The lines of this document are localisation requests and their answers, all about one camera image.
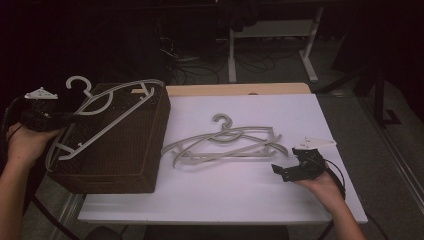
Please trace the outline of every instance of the wicker basket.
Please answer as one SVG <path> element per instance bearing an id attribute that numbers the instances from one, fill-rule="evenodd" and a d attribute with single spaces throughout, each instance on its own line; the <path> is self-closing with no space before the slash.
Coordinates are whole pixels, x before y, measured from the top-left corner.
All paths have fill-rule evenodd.
<path id="1" fill-rule="evenodd" d="M 93 95 L 118 84 L 99 84 Z M 145 84 L 155 94 L 71 160 L 56 161 L 48 175 L 72 193 L 151 193 L 156 178 L 168 123 L 170 102 L 165 87 Z M 103 112 L 83 116 L 67 132 L 66 146 L 78 148 L 122 113 L 140 101 L 134 87 L 114 92 Z M 93 102 L 86 111 L 103 106 L 107 97 Z"/>

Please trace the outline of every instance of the white desk leg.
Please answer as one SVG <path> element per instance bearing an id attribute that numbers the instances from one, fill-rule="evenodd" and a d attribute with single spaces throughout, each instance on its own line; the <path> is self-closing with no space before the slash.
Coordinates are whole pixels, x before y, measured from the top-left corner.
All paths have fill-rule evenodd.
<path id="1" fill-rule="evenodd" d="M 237 83 L 236 62 L 234 60 L 234 32 L 230 29 L 230 54 L 228 57 L 228 81 Z"/>
<path id="2" fill-rule="evenodd" d="M 299 51 L 300 58 L 302 59 L 302 62 L 303 62 L 303 66 L 305 66 L 306 73 L 308 74 L 309 80 L 311 82 L 318 81 L 317 74 L 315 73 L 315 70 L 312 67 L 311 61 L 309 60 L 309 54 L 311 53 L 312 44 L 314 43 L 315 35 L 317 34 L 319 21 L 321 19 L 323 10 L 324 8 L 320 7 L 315 13 L 314 22 L 312 23 L 311 30 L 309 31 L 308 43 L 306 44 L 305 49 Z"/>

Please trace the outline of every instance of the person's left hand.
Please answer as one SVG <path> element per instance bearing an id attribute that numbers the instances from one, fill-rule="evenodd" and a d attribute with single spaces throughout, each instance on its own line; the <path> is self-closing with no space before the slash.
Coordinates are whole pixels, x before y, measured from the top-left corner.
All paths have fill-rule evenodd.
<path id="1" fill-rule="evenodd" d="M 31 168 L 43 153 L 47 142 L 61 131 L 34 132 L 20 123 L 10 126 L 6 134 L 9 140 L 8 161 Z"/>

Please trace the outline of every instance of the forearm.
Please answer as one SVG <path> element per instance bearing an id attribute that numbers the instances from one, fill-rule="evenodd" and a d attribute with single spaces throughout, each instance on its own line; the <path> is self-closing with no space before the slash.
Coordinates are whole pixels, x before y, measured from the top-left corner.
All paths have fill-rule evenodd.
<path id="1" fill-rule="evenodd" d="M 340 204 L 338 208 L 330 211 L 333 216 L 337 238 L 340 240 L 361 240 L 365 239 L 362 230 L 352 215 L 346 204 Z"/>
<path id="2" fill-rule="evenodd" d="M 0 178 L 0 236 L 20 239 L 29 167 L 8 161 Z"/>

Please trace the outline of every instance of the table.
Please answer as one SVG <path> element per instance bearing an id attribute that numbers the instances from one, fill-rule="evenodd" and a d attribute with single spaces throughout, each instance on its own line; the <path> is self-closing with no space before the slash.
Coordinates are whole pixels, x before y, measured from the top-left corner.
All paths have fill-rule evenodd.
<path id="1" fill-rule="evenodd" d="M 220 111 L 232 117 L 233 127 L 272 126 L 276 134 L 283 134 L 280 144 L 287 148 L 305 135 L 332 139 L 316 96 L 303 83 L 168 86 L 167 89 L 171 113 L 164 145 L 217 131 L 221 123 L 212 122 L 211 118 Z M 186 96 L 186 92 L 216 96 Z M 262 95 L 244 95 L 249 93 Z M 359 223 L 367 222 L 337 147 L 322 148 L 320 152 L 343 172 L 346 202 L 355 219 Z M 92 223 L 202 225 L 287 225 L 331 220 L 308 190 L 283 182 L 272 172 L 271 163 L 284 167 L 298 165 L 292 154 L 289 157 L 277 154 L 265 161 L 216 161 L 188 168 L 177 164 L 174 169 L 172 154 L 166 153 L 161 159 L 154 193 L 89 194 L 78 219 Z"/>

